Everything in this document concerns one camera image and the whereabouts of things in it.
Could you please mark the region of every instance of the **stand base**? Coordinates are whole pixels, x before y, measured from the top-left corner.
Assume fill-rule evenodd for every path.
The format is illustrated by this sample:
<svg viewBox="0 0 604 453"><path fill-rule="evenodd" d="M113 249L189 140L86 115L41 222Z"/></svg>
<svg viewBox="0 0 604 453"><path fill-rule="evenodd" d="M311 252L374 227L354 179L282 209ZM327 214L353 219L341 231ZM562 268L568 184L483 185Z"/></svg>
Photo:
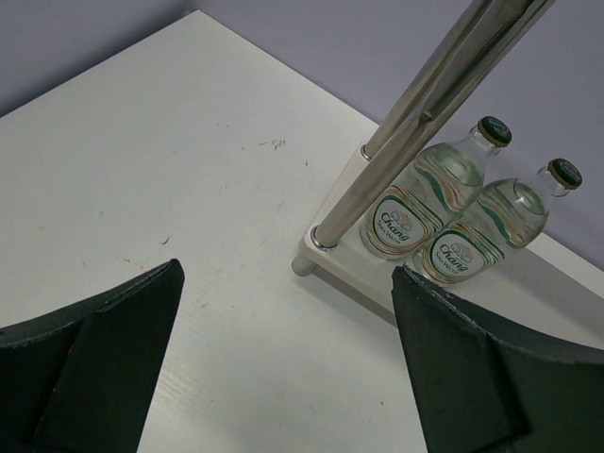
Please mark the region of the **stand base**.
<svg viewBox="0 0 604 453"><path fill-rule="evenodd" d="M360 235L362 217L330 251L318 249L310 236L368 163L359 146L300 241L292 268L305 277L319 265L386 310L394 311L392 273L403 262L381 260L365 248ZM604 273L545 234L494 269L448 290L525 326L604 347L604 340L597 334L601 330L597 321L573 319L580 318L582 310L596 309L604 315ZM582 325L590 323L593 328Z"/></svg>

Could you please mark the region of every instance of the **chrome pole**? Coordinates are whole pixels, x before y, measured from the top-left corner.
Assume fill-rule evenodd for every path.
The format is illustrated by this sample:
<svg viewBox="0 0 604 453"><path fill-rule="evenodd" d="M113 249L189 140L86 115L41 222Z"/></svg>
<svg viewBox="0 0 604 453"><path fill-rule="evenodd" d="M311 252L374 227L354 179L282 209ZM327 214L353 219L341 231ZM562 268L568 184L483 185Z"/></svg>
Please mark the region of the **chrome pole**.
<svg viewBox="0 0 604 453"><path fill-rule="evenodd" d="M398 127L417 109L419 103L429 93L446 65L455 56L463 41L493 1L473 0L470 6L461 14L458 21L451 27L415 76L413 82L388 112L369 142L363 147L362 152L367 159L372 159L388 139L393 136Z"/></svg>
<svg viewBox="0 0 604 453"><path fill-rule="evenodd" d="M475 41L462 44L458 56L442 72L427 99L396 129L323 222L313 230L312 239L318 246L330 248L337 244L554 1L497 0L489 6L486 15L480 19L488 22L481 24L478 21L473 28L481 34L489 30L487 44L474 55L472 51L477 50L473 45ZM510 18L514 14L517 19L501 25L501 15Z"/></svg>

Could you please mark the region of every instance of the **white tabletop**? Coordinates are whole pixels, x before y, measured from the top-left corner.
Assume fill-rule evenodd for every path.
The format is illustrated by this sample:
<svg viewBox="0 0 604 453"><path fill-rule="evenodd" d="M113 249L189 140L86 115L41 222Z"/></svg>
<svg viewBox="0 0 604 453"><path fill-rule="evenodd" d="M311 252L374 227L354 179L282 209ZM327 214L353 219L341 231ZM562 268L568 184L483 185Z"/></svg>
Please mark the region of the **white tabletop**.
<svg viewBox="0 0 604 453"><path fill-rule="evenodd" d="M0 120L0 326L175 257L142 453L426 451L395 328L290 270L374 128L200 12L169 26Z"/></svg>

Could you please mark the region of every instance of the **clear glass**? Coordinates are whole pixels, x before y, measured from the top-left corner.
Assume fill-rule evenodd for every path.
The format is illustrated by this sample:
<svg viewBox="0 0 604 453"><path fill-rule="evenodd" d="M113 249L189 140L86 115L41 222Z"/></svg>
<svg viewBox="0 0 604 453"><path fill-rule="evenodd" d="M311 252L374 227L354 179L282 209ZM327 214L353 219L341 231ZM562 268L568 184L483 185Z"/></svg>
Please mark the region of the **clear glass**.
<svg viewBox="0 0 604 453"><path fill-rule="evenodd" d="M413 266L444 286L474 277L531 243L547 222L551 202L568 192L546 167L527 180L493 182L458 222L413 256Z"/></svg>
<svg viewBox="0 0 604 453"><path fill-rule="evenodd" d="M476 199L499 149L477 127L461 142L426 148L365 213L365 247L385 260L405 259Z"/></svg>

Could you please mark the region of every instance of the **bottle cap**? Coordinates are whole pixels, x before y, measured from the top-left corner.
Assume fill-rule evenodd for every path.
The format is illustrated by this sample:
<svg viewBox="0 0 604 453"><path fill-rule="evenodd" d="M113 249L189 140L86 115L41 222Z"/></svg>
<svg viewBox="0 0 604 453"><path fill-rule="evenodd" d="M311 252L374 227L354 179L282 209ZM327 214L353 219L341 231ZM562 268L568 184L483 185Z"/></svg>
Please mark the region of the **bottle cap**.
<svg viewBox="0 0 604 453"><path fill-rule="evenodd" d="M547 171L569 191L574 191L583 182L580 171L566 159L552 160L547 165Z"/></svg>
<svg viewBox="0 0 604 453"><path fill-rule="evenodd" d="M494 116L485 116L478 121L478 131L498 148L505 148L512 141L510 128Z"/></svg>

